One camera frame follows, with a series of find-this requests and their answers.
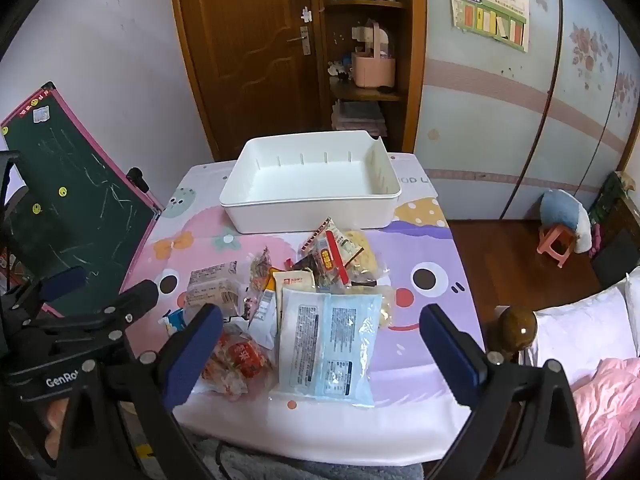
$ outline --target pink bedding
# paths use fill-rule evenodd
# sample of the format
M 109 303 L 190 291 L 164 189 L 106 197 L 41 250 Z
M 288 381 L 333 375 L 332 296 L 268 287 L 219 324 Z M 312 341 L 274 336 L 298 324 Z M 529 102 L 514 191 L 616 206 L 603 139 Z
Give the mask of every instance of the pink bedding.
M 587 480 L 599 480 L 640 422 L 640 358 L 604 359 L 593 379 L 574 391 Z

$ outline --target cartoon tablecloth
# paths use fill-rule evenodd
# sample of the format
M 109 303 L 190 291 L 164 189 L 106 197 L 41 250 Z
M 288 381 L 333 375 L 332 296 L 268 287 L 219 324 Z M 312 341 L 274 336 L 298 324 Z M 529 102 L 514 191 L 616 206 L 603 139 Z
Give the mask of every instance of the cartoon tablecloth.
M 263 393 L 229 402 L 191 395 L 174 410 L 187 427 L 264 452 L 353 465 L 407 465 L 440 459 L 466 421 L 418 332 L 418 316 L 438 303 L 484 348 L 465 272 L 437 194 L 415 155 L 393 153 L 402 194 L 391 224 L 367 230 L 396 289 L 392 325 L 380 329 L 370 366 L 375 408 Z M 130 268 L 123 288 L 154 280 L 157 306 L 127 330 L 136 355 L 166 341 L 158 319 L 182 305 L 192 270 L 242 260 L 270 248 L 282 268 L 306 233 L 240 235 L 219 196 L 234 162 L 195 166 L 184 176 Z

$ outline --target green chalkboard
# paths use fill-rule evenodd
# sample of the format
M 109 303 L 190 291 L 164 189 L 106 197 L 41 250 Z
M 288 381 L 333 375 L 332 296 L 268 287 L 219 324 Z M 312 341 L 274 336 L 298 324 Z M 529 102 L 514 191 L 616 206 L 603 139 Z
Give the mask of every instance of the green chalkboard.
M 12 252 L 38 278 L 83 266 L 86 286 L 51 306 L 64 316 L 94 312 L 118 295 L 157 209 L 52 83 L 3 121 L 2 133 L 9 149 L 20 151 L 17 167 L 29 188 L 4 225 Z

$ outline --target pink storage caddy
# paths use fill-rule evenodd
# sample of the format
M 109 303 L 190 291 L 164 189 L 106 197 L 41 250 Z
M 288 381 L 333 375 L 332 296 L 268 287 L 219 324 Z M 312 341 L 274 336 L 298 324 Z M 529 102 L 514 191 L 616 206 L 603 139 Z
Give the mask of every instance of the pink storage caddy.
M 353 81 L 361 88 L 395 86 L 396 60 L 380 57 L 380 26 L 373 22 L 373 57 L 364 52 L 351 54 Z

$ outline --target screw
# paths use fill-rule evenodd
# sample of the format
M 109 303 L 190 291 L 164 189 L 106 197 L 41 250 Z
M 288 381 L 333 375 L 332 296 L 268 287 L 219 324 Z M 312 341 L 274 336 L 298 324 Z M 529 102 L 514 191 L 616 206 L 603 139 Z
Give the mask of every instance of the screw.
M 546 365 L 552 372 L 559 373 L 562 371 L 562 365 L 555 359 L 549 359 L 549 361 L 546 362 Z
M 486 357 L 489 359 L 489 362 L 494 365 L 501 365 L 504 362 L 504 357 L 502 357 L 500 352 L 489 352 Z
M 94 368 L 95 368 L 95 361 L 93 359 L 87 359 L 84 363 L 82 363 L 83 372 L 89 373 Z
M 140 354 L 140 357 L 138 358 L 138 360 L 143 365 L 149 365 L 156 360 L 157 356 L 158 355 L 152 350 L 147 350 L 146 352 L 142 352 L 142 354 Z

